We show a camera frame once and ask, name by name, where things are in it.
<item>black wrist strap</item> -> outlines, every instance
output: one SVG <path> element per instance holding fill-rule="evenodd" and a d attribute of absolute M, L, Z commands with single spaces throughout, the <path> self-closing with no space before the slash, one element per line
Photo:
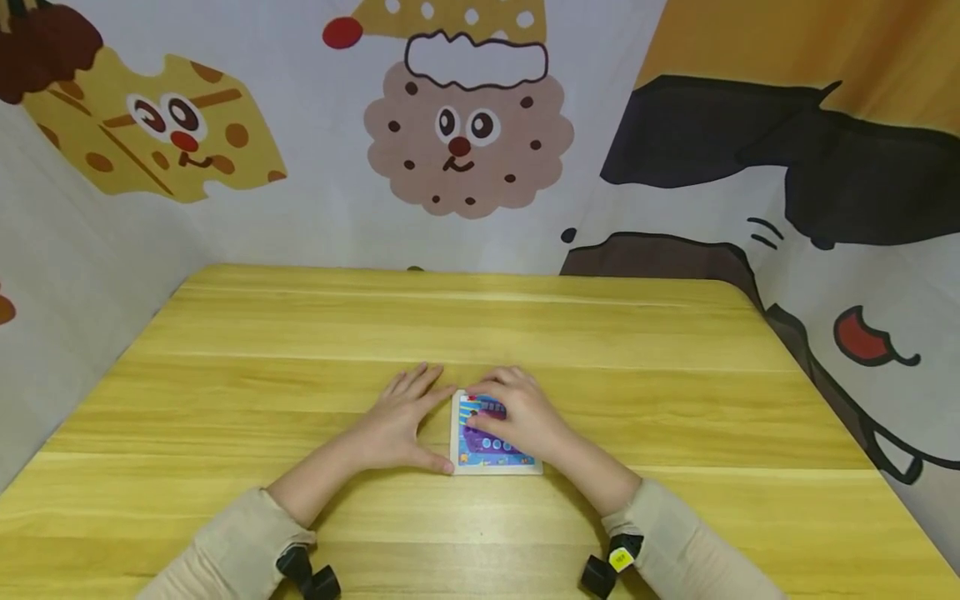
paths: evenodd
<path fill-rule="evenodd" d="M 329 564 L 313 572 L 306 546 L 295 543 L 276 559 L 276 570 L 300 590 L 303 600 L 336 600 L 340 597 L 340 582 Z"/>
<path fill-rule="evenodd" d="M 601 600 L 606 600 L 616 585 L 616 577 L 636 561 L 643 545 L 643 536 L 618 534 L 610 538 L 610 551 L 604 561 L 595 556 L 587 559 L 580 585 Z"/>

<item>card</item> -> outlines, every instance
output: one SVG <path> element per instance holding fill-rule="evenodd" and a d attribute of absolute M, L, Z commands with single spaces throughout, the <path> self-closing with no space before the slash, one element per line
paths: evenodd
<path fill-rule="evenodd" d="M 503 440 L 467 427 L 470 415 L 506 419 L 507 409 L 490 396 L 457 390 L 450 404 L 450 460 L 455 475 L 541 475 L 543 463 Z"/>

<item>red pompom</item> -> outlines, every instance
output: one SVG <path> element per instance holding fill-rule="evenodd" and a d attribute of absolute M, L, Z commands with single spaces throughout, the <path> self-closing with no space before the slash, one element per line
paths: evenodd
<path fill-rule="evenodd" d="M 352 16 L 338 16 L 324 27 L 324 43 L 334 50 L 343 50 L 360 41 L 363 26 Z"/>

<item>wooden table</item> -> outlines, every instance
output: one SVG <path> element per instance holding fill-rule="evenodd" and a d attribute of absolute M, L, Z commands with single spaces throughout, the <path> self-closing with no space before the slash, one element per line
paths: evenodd
<path fill-rule="evenodd" d="M 791 596 L 957 598 L 956 577 L 747 300 L 712 281 L 216 266 L 0 496 L 0 597 L 132 597 L 391 375 L 529 368 Z M 422 429 L 446 452 L 448 406 Z M 583 598 L 602 532 L 543 477 L 379 472 L 318 523 L 346 598 Z M 652 597 L 635 573 L 614 597 Z M 278 597 L 294 598 L 281 588 Z"/>

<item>sleeve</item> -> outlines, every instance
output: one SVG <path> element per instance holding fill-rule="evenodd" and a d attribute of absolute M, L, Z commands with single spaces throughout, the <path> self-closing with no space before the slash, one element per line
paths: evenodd
<path fill-rule="evenodd" d="M 643 536 L 634 566 L 663 600 L 786 598 L 753 563 L 657 481 L 644 479 L 633 501 L 604 517 L 603 524 L 611 537 Z"/>
<path fill-rule="evenodd" d="M 316 534 L 300 527 L 266 491 L 245 492 L 207 523 L 138 600 L 267 600 L 283 576 L 276 559 Z"/>

